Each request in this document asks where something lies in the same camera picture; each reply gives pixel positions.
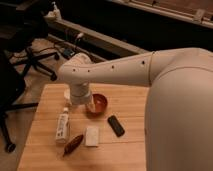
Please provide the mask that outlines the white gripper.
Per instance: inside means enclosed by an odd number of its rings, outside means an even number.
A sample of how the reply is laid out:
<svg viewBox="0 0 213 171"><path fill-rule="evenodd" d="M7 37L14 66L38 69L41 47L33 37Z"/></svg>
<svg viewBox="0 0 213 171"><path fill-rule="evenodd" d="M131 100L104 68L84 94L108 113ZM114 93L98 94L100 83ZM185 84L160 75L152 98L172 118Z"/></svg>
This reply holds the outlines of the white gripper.
<svg viewBox="0 0 213 171"><path fill-rule="evenodd" d="M92 92L88 83L70 86L70 101L73 105L83 105L91 102Z"/></svg>

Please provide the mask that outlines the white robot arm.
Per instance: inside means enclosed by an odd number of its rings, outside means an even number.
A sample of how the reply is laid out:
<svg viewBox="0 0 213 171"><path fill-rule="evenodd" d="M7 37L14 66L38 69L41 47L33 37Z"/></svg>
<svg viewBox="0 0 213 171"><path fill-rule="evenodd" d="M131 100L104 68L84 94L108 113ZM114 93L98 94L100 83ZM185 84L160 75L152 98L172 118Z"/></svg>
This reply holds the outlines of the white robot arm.
<svg viewBox="0 0 213 171"><path fill-rule="evenodd" d="M100 63L78 53L58 74L76 105L91 101L91 83L147 87L147 171L213 171L213 52L180 48Z"/></svg>

